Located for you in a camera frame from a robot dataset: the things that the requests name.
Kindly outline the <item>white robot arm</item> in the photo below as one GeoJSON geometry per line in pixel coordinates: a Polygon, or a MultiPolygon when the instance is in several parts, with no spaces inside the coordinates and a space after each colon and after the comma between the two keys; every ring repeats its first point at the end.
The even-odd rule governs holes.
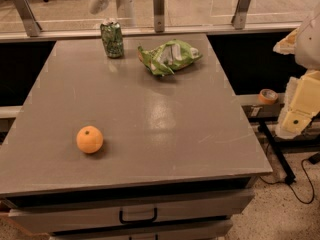
{"type": "Polygon", "coordinates": [[[320,4],[273,51],[293,54],[295,62],[306,69],[300,78],[289,78],[275,130],[278,137],[293,139],[320,112],[320,4]]]}

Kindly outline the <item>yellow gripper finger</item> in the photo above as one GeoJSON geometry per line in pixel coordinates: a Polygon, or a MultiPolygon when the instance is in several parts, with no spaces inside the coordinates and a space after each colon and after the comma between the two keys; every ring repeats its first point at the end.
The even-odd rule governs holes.
{"type": "Polygon", "coordinates": [[[284,95],[276,135],[293,139],[300,135],[320,112],[320,72],[308,70],[300,78],[291,77],[284,95]]]}
{"type": "Polygon", "coordinates": [[[273,47],[273,51],[279,54],[288,55],[295,53],[295,43],[298,29],[291,31],[273,47]]]}

